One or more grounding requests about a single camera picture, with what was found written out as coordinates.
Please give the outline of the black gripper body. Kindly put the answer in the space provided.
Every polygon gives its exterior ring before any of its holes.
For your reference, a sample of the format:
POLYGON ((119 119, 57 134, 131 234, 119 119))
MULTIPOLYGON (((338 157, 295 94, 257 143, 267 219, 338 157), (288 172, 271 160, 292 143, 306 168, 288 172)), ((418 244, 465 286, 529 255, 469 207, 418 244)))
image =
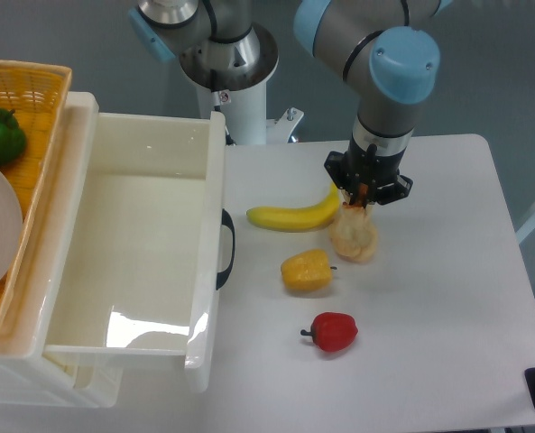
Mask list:
POLYGON ((410 195, 413 180, 400 172, 410 135, 396 138, 372 136, 369 140, 352 137, 345 152, 332 151, 324 167, 338 189, 355 182, 372 190, 370 205, 387 205, 410 195))

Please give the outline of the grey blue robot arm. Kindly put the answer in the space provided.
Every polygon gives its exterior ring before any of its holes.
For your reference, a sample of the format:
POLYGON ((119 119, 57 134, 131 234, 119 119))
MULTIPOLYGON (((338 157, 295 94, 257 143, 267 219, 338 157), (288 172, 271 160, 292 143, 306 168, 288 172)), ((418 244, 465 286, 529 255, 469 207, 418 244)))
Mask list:
MULTIPOLYGON (((309 55, 335 72, 360 103, 348 149, 325 168, 352 206, 408 197, 401 158, 431 94, 436 42, 417 23, 442 1, 303 1, 293 32, 309 55)), ((178 60, 202 117, 220 112, 231 143, 265 144, 274 134, 266 85, 279 62, 272 34, 248 1, 140 1, 128 14, 138 40, 161 61, 178 60)))

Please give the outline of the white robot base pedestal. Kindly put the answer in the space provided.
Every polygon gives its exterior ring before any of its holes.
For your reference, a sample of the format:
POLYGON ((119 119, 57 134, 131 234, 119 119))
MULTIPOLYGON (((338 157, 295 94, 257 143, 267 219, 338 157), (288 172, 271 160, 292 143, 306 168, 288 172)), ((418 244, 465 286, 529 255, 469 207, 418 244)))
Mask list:
POLYGON ((209 118, 218 111, 234 144, 295 143, 304 112, 290 106, 278 117, 267 115, 267 83, 279 63, 270 32, 254 23, 242 39, 207 39, 180 55, 180 67, 196 90, 198 111, 209 118))

